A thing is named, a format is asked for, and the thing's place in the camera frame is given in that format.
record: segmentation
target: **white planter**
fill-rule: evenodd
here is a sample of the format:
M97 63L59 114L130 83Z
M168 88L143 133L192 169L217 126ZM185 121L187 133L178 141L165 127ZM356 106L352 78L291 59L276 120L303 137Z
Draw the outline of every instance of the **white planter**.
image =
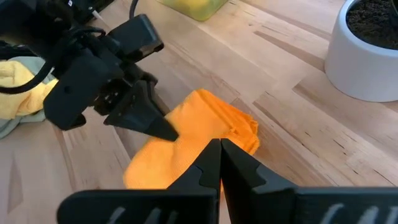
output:
M366 101L398 100L398 50L365 43L348 29L346 14L358 0L347 0L333 29L325 71L343 93Z

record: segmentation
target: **wood grain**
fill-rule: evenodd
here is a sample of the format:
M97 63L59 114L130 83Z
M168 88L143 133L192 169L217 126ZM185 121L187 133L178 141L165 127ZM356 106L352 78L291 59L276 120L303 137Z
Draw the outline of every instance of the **wood grain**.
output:
M116 0L94 25L128 19ZM210 90L259 122L254 155L303 186L398 184L398 104L368 103L339 92L323 72L344 0L229 0L197 22L155 0L140 1L165 49L139 65L153 73L165 110L197 88ZM88 124L61 132L23 124L0 141L0 223L55 223L59 203L83 189L122 189L122 174L147 136ZM230 223L224 197L220 223Z

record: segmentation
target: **cable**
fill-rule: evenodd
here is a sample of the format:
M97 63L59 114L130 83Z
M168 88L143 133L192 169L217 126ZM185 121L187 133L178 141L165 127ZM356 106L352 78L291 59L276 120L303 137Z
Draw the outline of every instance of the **cable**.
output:
M80 35L82 33L92 33L99 32L101 35L105 35L105 31L96 27L77 27L68 31L68 34L60 39L57 44L55 44L54 51L51 54L51 57L44 63L43 67L40 69L38 74L27 83L16 86L16 87L3 87L0 86L0 93L5 94L18 94L29 91L40 84L44 78L50 73L51 68L61 59L67 47L74 41L74 37Z
M136 11L137 4L138 4L138 0L132 0L131 7L130 7L130 19L134 18L134 13Z

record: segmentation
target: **orange cloth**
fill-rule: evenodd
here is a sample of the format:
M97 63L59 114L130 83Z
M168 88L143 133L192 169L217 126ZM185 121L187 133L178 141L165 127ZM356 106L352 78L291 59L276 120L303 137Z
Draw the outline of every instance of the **orange cloth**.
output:
M128 189L166 189L214 138L228 138L251 155L259 147L258 123L252 116L206 90L192 92L166 118L178 139L150 138L124 173Z

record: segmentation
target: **dark soil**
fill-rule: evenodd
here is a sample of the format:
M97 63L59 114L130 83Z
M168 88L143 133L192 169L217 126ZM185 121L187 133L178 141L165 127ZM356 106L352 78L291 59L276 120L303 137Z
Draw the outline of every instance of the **dark soil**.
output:
M359 39L398 50L398 29L390 22L390 0L360 0L348 11L348 28Z

